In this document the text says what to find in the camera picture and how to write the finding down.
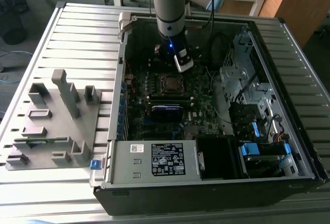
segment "white sticker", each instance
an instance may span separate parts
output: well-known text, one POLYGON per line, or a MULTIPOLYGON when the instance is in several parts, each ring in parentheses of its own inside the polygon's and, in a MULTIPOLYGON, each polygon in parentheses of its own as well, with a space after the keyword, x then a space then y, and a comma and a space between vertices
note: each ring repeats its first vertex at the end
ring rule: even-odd
POLYGON ((144 145, 143 144, 131 144, 130 152, 131 153, 143 153, 144 145))

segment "metal slotted platform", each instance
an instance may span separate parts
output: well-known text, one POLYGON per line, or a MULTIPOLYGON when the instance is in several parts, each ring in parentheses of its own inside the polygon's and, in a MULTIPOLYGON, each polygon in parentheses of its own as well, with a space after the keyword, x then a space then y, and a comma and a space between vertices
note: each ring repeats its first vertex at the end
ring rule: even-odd
MULTIPOLYGON (((265 208, 221 212, 180 213, 155 216, 111 217, 95 199, 89 186, 89 168, 7 171, 4 167, 13 138, 19 136, 30 101, 27 90, 33 82, 51 82, 53 69, 63 68, 77 89, 94 85, 102 90, 94 154, 105 153, 113 83, 118 60, 118 19, 123 11, 147 9, 66 4, 56 8, 35 55, 0 126, 0 218, 2 223, 38 219, 50 222, 165 222, 234 218, 237 223, 301 223, 327 218, 330 185, 309 194, 294 195, 265 208)), ((241 16, 221 16, 242 19, 241 16)), ((330 98, 300 51, 285 24, 277 19, 243 17, 257 24, 288 89, 302 122, 330 171, 330 98)))

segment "circuit board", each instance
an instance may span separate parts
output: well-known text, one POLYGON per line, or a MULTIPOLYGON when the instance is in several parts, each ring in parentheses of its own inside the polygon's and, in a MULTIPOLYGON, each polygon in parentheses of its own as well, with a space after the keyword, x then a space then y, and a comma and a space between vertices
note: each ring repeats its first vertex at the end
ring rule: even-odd
POLYGON ((195 64, 181 74, 173 59, 161 60, 159 55, 135 57, 127 64, 129 140, 191 140, 199 134, 219 134, 205 66, 195 64))

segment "warning label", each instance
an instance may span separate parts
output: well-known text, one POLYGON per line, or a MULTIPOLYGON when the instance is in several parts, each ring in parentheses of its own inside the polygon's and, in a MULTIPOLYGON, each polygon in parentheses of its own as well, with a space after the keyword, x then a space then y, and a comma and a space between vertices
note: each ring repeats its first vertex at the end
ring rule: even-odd
POLYGON ((186 174, 182 143, 152 144, 151 150, 154 176, 186 174))

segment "wastebasket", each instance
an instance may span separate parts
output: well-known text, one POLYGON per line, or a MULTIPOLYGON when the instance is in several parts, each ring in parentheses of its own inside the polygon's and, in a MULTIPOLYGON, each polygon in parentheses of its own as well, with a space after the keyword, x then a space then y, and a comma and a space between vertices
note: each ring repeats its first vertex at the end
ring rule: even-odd
POLYGON ((6 44, 16 45, 26 38, 20 13, 28 10, 26 0, 0 0, 0 37, 6 44))

